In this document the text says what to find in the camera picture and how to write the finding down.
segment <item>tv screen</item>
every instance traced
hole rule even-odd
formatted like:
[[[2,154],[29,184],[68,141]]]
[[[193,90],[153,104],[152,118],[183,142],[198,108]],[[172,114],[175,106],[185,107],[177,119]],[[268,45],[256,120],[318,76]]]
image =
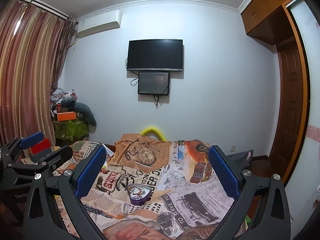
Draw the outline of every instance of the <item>tv screen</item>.
[[[129,41],[127,70],[182,71],[182,40]]]
[[[138,94],[169,95],[169,72],[139,72]]]

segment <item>dark pillow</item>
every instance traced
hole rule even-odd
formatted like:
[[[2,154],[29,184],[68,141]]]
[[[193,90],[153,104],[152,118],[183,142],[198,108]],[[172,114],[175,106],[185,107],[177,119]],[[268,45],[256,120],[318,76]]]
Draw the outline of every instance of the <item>dark pillow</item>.
[[[84,103],[76,102],[73,107],[73,111],[81,113],[84,115],[84,118],[88,121],[89,124],[97,126],[96,119],[93,116],[93,113],[90,110],[90,107]]]
[[[253,150],[235,153],[227,156],[231,160],[233,160],[242,170],[244,170],[250,165],[253,156]]]

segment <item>wall-mounted tv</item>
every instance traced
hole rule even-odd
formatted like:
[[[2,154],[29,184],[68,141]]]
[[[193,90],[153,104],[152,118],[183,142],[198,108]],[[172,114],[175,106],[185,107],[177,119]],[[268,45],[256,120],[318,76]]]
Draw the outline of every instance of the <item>wall-mounted tv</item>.
[[[127,70],[182,71],[182,40],[129,41]]]

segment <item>pink wall tile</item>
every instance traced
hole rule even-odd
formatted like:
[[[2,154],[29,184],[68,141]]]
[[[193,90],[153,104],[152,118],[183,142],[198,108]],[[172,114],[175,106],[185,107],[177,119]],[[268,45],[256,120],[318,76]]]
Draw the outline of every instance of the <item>pink wall tile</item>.
[[[320,143],[320,128],[308,125],[306,137]]]

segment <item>clutter pile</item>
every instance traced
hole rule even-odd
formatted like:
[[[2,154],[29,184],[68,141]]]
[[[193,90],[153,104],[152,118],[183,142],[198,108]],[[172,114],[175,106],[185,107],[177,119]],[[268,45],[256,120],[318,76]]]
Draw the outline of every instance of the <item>clutter pile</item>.
[[[77,102],[77,95],[73,90],[58,88],[51,95],[50,101],[57,146],[89,138],[88,125],[96,127],[97,122],[89,106]]]

